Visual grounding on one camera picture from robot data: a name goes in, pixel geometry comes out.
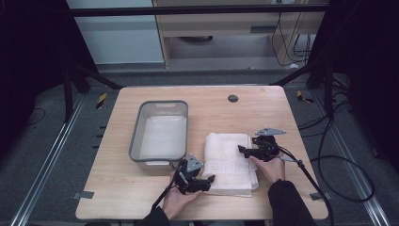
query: person's hand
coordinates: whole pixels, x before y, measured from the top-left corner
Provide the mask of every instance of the person's hand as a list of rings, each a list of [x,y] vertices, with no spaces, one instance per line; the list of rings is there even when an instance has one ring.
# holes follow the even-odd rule
[[[279,156],[268,162],[263,162],[263,160],[260,160],[254,156],[250,156],[249,159],[255,163],[258,169],[261,169],[264,177],[266,177],[266,180],[271,184],[274,184],[278,180],[285,180],[285,165],[284,161],[279,159]]]
[[[169,220],[175,218],[189,202],[195,200],[201,193],[202,191],[197,191],[196,193],[184,195],[174,186],[164,199],[162,209],[165,215],[167,215]]]

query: gray floor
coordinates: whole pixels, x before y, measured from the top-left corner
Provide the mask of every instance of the gray floor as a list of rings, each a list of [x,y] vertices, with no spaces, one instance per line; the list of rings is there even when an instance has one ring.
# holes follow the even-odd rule
[[[125,86],[268,84],[278,81],[294,70],[290,66],[278,64],[270,43],[262,36],[214,37],[211,41],[184,38],[175,39],[173,44],[170,65],[166,69],[141,68],[133,73],[108,72],[104,73],[104,76]],[[299,57],[298,60],[295,65],[301,67],[302,59]],[[308,91],[303,84],[306,78],[306,75],[301,76],[285,87],[298,125],[323,116],[323,108],[319,105],[320,101],[317,101],[323,89]],[[29,223],[85,224],[74,215],[78,200],[72,196],[74,192],[82,191],[85,186],[97,152],[96,146],[101,143],[104,126],[118,96],[117,90],[107,88],[94,80],[89,79],[89,82],[92,89],[89,94],[83,95],[84,102],[76,123],[37,199]],[[298,90],[302,90],[305,98],[312,98],[317,102],[311,104],[298,100]],[[61,130],[64,120],[62,91],[62,87],[58,86],[38,97],[37,110],[28,122],[33,124],[26,126],[21,132],[20,138],[13,146],[13,156],[6,164],[3,163],[5,165],[0,171],[0,225],[9,225]],[[107,98],[102,109],[96,109],[95,105],[102,93],[107,93]],[[74,93],[74,100],[77,99],[78,94]],[[338,95],[336,101],[345,101],[345,97]],[[333,198],[330,202],[336,225],[399,225],[399,216],[396,214],[399,209],[399,201],[396,198],[399,177],[388,161],[373,158],[372,146],[350,109],[350,105],[344,105],[337,110],[333,127],[327,132],[322,154],[342,155],[340,150],[343,145],[340,145],[337,139],[340,137],[344,142],[344,148],[349,150],[355,161],[374,181],[373,203],[349,202],[331,192],[322,182],[317,163],[314,162],[312,167],[319,185]],[[309,135],[323,132],[326,125],[327,121],[323,121],[310,129],[301,130],[310,158],[317,156],[321,136]],[[322,172],[331,186],[347,196],[359,198],[359,192],[354,186],[356,183],[353,182],[347,164],[329,159],[322,160],[321,165]],[[375,201],[388,223],[372,221],[370,206],[375,207]],[[329,225],[329,220],[318,220],[318,225]]]

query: wall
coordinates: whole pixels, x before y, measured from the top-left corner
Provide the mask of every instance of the wall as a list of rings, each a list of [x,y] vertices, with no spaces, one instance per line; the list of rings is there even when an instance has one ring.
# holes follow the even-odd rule
[[[152,7],[151,0],[67,0],[70,8]],[[75,18],[96,65],[163,63],[154,16]]]

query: table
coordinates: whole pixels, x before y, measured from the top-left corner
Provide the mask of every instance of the table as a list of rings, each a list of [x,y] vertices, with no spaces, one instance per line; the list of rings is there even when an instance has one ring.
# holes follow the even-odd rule
[[[238,102],[231,103],[230,95]],[[211,133],[241,133],[255,137],[265,126],[286,130],[275,136],[277,143],[302,159],[314,178],[310,160],[297,130],[282,87],[140,87],[124,88],[107,124],[85,191],[92,199],[81,199],[76,216],[80,219],[140,219],[168,184],[170,171],[145,171],[129,157],[129,146],[139,106],[146,101],[184,100],[188,103],[188,150],[203,161],[206,136]],[[271,219],[267,198],[270,184],[258,170],[260,187],[252,198],[203,194],[176,219]],[[286,179],[292,181],[314,218],[326,218],[323,201],[313,201],[315,192],[300,168],[286,164]]]

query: black sleeve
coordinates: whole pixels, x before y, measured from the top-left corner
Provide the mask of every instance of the black sleeve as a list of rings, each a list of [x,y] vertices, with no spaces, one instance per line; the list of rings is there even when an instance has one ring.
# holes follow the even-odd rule
[[[273,225],[316,225],[292,182],[276,181],[270,186],[268,195],[273,209]]]
[[[170,226],[169,219],[161,207],[156,207],[145,218],[135,223],[135,226]]]

